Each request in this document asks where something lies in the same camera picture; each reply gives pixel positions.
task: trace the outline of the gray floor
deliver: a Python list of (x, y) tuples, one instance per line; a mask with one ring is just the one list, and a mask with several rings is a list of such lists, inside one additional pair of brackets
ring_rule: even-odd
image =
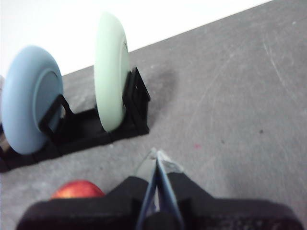
[[(285, 203), (307, 226), (307, 1), (275, 0), (130, 57), (152, 97), (150, 134), (2, 174), (2, 229), (68, 180), (110, 191), (151, 147), (209, 193)], [(74, 111), (94, 105), (92, 67), (64, 81)]]

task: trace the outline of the white wall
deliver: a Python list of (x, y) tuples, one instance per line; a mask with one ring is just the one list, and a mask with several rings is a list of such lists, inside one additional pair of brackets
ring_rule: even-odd
[(268, 0), (1, 0), (0, 74), (26, 45), (46, 49), (67, 74), (94, 63), (101, 11), (122, 22), (129, 51)]

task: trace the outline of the red apple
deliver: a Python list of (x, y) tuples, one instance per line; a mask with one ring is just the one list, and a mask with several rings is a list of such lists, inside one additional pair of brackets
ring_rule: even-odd
[(64, 184), (51, 196), (51, 199), (99, 197), (104, 195), (103, 191), (92, 182), (75, 180)]

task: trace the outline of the blue disc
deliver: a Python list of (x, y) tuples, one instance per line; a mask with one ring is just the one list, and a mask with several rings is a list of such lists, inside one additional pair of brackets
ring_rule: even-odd
[[(54, 58), (37, 46), (24, 48), (14, 59), (2, 92), (2, 126), (10, 146), (20, 154), (40, 150), (47, 137), (38, 123), (52, 102), (63, 94), (62, 76)], [(49, 123), (55, 130), (57, 111)]]

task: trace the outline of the black base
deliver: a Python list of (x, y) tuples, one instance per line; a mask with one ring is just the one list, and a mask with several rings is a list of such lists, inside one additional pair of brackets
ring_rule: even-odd
[[(105, 145), (123, 138), (148, 134), (147, 111), (149, 101), (150, 96), (138, 69), (135, 67), (127, 77), (123, 94), (123, 103), (126, 107), (125, 118), (116, 130), (106, 132), (100, 123), (96, 108), (74, 114), (64, 96), (59, 95), (39, 123), (40, 130), (49, 138), (48, 143), (40, 151), (30, 155), (18, 154), (8, 146), (2, 125), (0, 126), (0, 172), (57, 158), (94, 146)], [(60, 119), (57, 130), (53, 132), (48, 124), (61, 106), (65, 110), (65, 116)]]

